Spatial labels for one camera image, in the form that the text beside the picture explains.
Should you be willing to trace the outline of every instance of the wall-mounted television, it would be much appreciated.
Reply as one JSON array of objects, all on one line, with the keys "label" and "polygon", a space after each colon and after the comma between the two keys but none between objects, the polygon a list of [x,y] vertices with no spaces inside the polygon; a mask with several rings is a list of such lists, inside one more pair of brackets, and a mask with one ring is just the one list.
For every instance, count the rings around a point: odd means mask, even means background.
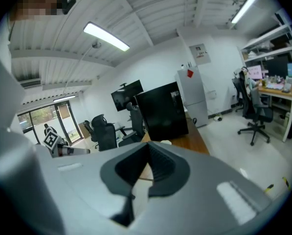
[{"label": "wall-mounted television", "polygon": [[140,81],[136,81],[134,83],[131,83],[116,92],[113,92],[112,98],[114,101],[114,104],[116,106],[117,111],[122,111],[126,109],[126,105],[129,102],[132,102],[133,105],[137,105],[137,102],[134,98],[135,95],[143,92],[143,88],[141,86]]}]

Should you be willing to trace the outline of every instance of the refrigerator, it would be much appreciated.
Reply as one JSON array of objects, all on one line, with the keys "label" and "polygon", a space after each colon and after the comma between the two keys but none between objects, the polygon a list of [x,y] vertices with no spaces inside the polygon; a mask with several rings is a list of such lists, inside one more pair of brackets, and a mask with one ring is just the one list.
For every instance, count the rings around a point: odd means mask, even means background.
[{"label": "refrigerator", "polygon": [[188,114],[191,118],[197,119],[196,127],[208,124],[208,110],[198,68],[178,70],[175,79]]}]

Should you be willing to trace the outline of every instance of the red sticker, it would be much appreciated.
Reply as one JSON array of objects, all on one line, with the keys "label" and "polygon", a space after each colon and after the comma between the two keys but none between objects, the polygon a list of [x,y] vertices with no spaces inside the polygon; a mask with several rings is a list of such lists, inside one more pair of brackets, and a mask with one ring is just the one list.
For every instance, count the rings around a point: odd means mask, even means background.
[{"label": "red sticker", "polygon": [[187,70],[187,76],[188,76],[189,78],[191,78],[191,77],[193,76],[193,74],[194,74],[193,71],[191,71],[191,70]]}]

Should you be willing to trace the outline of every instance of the wooden desk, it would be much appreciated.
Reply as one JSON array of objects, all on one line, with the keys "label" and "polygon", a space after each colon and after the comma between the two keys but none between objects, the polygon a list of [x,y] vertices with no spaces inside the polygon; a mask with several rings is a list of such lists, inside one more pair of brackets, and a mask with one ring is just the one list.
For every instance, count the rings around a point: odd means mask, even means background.
[{"label": "wooden desk", "polygon": [[[170,139],[169,141],[175,146],[190,149],[194,152],[201,152],[201,153],[210,155],[198,129],[196,128],[196,126],[194,125],[191,119],[187,119],[187,127],[188,127],[188,134],[180,136],[175,139]],[[151,140],[150,140],[149,134],[146,133],[143,139],[141,140],[141,142],[148,142],[148,141],[151,141]],[[143,170],[140,176],[140,179],[153,180],[151,168],[148,164]]]},{"label": "wooden desk", "polygon": [[[267,88],[264,88],[262,86],[259,86],[259,93],[270,96],[270,107],[272,106],[272,98],[271,98],[272,96],[287,99],[287,100],[292,102],[292,91],[290,93],[284,93],[281,90],[267,89]],[[283,136],[283,142],[285,142],[287,139],[288,132],[291,128],[291,125],[292,125],[292,105],[291,105],[291,109],[290,109],[288,125],[287,125],[286,131],[285,131],[284,136]]]}]

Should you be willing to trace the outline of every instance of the air conditioner vent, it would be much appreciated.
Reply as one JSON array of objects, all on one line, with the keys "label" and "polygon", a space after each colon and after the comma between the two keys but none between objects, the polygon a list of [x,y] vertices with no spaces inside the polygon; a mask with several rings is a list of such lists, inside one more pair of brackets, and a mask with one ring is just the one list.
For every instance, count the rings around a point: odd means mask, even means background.
[{"label": "air conditioner vent", "polygon": [[33,87],[41,86],[41,80],[40,78],[30,79],[30,80],[21,81],[20,84],[25,89],[33,88]]}]

